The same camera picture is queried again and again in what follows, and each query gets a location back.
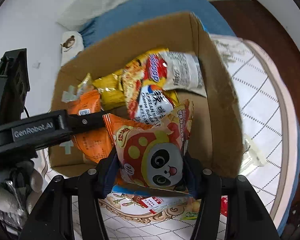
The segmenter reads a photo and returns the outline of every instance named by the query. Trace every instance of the screw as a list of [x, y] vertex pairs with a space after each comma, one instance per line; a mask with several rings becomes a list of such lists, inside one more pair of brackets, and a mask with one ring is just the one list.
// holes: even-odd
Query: screw
[[88, 174], [89, 175], [94, 175], [94, 174], [96, 174], [97, 173], [97, 170], [96, 169], [89, 169], [88, 170]]
[[212, 171], [209, 170], [209, 169], [204, 169], [202, 172], [203, 172], [203, 174], [205, 174], [205, 175], [211, 175], [211, 174], [212, 174]]
[[240, 180], [240, 181], [246, 181], [247, 180], [247, 178], [245, 177], [245, 176], [243, 176], [243, 175], [238, 175], [238, 180]]
[[62, 180], [62, 176], [61, 176], [61, 175], [57, 175], [57, 176], [55, 176], [55, 177], [53, 178], [53, 180], [54, 180], [55, 182], [59, 182], [60, 180]]

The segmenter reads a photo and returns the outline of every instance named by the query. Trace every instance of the snack wrapper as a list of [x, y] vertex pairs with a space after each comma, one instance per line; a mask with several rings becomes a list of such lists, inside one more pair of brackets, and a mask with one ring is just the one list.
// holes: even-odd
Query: snack wrapper
[[113, 136], [120, 174], [128, 183], [144, 187], [179, 190], [183, 156], [190, 136], [193, 103], [186, 100], [154, 125], [103, 116]]
[[125, 105], [121, 76], [123, 70], [120, 69], [110, 75], [98, 78], [93, 82], [101, 94], [102, 108], [110, 110]]
[[148, 210], [152, 214], [157, 214], [165, 209], [173, 208], [177, 205], [185, 205], [188, 201], [188, 195], [177, 195], [177, 196], [151, 196], [147, 193], [138, 192], [119, 192], [114, 193], [112, 192], [107, 196], [107, 200], [110, 203], [120, 202], [121, 206], [130, 206], [130, 205], [137, 205], [146, 210]]
[[[68, 102], [68, 114], [85, 115], [100, 112], [100, 94], [92, 90], [80, 96], [76, 101]], [[105, 127], [74, 135], [71, 140], [86, 158], [98, 163], [108, 157], [112, 142]]]
[[173, 51], [162, 51], [160, 55], [167, 64], [167, 80], [163, 90], [185, 89], [207, 97], [196, 55]]
[[201, 199], [195, 200], [194, 198], [189, 197], [181, 220], [196, 220], [198, 218], [200, 204]]
[[130, 119], [147, 124], [158, 122], [179, 105], [175, 91], [163, 91], [167, 66], [159, 55], [167, 49], [150, 50], [126, 65], [123, 90]]
[[77, 89], [77, 99], [79, 99], [79, 97], [81, 95], [83, 95], [86, 92], [89, 92], [91, 90], [93, 90], [94, 87], [92, 85], [92, 78], [91, 78], [91, 74], [88, 73], [86, 75], [86, 77], [84, 78], [84, 80], [78, 85], [78, 89]]
[[220, 214], [228, 216], [228, 196], [221, 196]]

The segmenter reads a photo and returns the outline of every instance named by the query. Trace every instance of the orange snack bag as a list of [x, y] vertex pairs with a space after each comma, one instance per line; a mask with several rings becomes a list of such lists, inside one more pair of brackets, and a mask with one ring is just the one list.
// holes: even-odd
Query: orange snack bag
[[184, 185], [183, 156], [192, 118], [193, 103], [189, 100], [153, 125], [105, 114], [103, 119], [113, 136], [122, 179], [144, 187], [179, 191]]
[[[85, 115], [96, 113], [100, 110], [100, 94], [97, 90], [81, 95], [76, 101], [68, 102], [68, 114]], [[76, 134], [71, 140], [74, 146], [81, 150], [88, 159], [96, 163], [108, 157], [112, 150], [111, 139], [105, 127]]]

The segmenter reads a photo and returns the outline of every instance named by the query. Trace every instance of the black cable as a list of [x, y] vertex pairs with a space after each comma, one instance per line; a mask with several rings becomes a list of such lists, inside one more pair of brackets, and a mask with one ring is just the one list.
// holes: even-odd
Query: black cable
[[28, 110], [26, 109], [26, 107], [25, 107], [25, 106], [23, 107], [23, 109], [25, 110], [25, 112], [26, 112], [26, 115], [27, 115], [27, 117], [29, 118], [30, 116], [29, 116]]

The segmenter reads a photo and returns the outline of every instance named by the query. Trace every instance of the chips bag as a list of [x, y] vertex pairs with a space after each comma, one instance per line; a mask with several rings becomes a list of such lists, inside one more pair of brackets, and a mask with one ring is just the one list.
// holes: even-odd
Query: chips bag
[[[100, 94], [92, 90], [80, 96], [76, 101], [68, 102], [68, 114], [85, 115], [101, 110]], [[88, 159], [98, 163], [108, 157], [112, 142], [105, 127], [74, 135], [71, 140]]]
[[103, 109], [110, 110], [125, 105], [121, 76], [123, 70], [120, 69], [110, 75], [98, 78], [93, 82], [101, 94]]
[[162, 51], [160, 55], [167, 66], [167, 80], [162, 86], [164, 90], [185, 89], [207, 97], [196, 55], [173, 51]]
[[186, 100], [154, 125], [112, 114], [103, 117], [109, 135], [113, 136], [125, 182], [178, 190], [184, 183], [183, 156], [192, 124], [192, 101]]
[[130, 119], [147, 124], [158, 122], [179, 105], [176, 92], [165, 92], [162, 86], [167, 77], [167, 66], [154, 49], [138, 56], [124, 69], [123, 91]]

